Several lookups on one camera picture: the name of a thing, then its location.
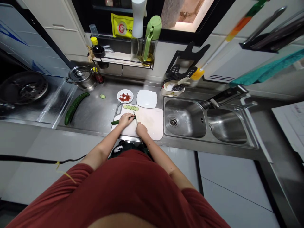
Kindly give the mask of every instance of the dish towel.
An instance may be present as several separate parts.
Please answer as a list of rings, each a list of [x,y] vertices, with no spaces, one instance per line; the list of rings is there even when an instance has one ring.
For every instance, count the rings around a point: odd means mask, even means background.
[[[229,83],[230,87],[238,85],[249,86],[254,83],[262,83],[274,76],[279,71],[289,67],[294,62],[304,57],[304,49],[285,56],[279,60],[269,63],[261,68],[245,74]]]

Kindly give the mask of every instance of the pot lid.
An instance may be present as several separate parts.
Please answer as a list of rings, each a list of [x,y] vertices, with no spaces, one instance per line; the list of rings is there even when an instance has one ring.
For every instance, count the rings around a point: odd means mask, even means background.
[[[90,69],[86,66],[76,66],[69,72],[69,78],[74,82],[81,82],[90,76]]]

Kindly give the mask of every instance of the small white plate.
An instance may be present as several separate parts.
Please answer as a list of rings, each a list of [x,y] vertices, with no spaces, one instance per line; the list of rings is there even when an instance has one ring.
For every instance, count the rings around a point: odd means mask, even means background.
[[[143,108],[155,108],[157,104],[156,92],[150,90],[140,90],[136,97],[138,106]]]
[[[128,100],[128,101],[121,101],[119,98],[120,98],[120,95],[123,95],[123,94],[125,94],[125,95],[126,95],[126,94],[130,95],[130,96],[131,96],[131,99]],[[127,90],[127,89],[121,90],[121,91],[119,91],[118,94],[117,94],[117,100],[118,100],[120,103],[123,103],[123,104],[130,103],[130,102],[133,100],[133,98],[134,98],[134,95],[133,95],[132,91]]]

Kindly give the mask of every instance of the stainless steel sink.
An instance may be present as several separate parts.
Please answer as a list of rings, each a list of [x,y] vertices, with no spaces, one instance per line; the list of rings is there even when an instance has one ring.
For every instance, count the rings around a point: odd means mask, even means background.
[[[166,130],[174,135],[202,138],[207,132],[203,108],[195,102],[169,100],[164,108],[164,117]]]
[[[164,97],[164,134],[257,149],[246,113],[233,107],[205,110],[194,100]]]
[[[241,119],[227,109],[208,109],[207,119],[212,134],[220,141],[235,144],[247,142]]]

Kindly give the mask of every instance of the red t-shirt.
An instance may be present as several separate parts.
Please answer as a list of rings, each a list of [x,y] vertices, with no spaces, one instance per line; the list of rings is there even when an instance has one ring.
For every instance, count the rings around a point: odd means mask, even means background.
[[[129,150],[97,170],[77,164],[27,206],[7,228],[88,227],[129,213],[156,227],[229,227],[196,190],[182,191],[144,153]]]

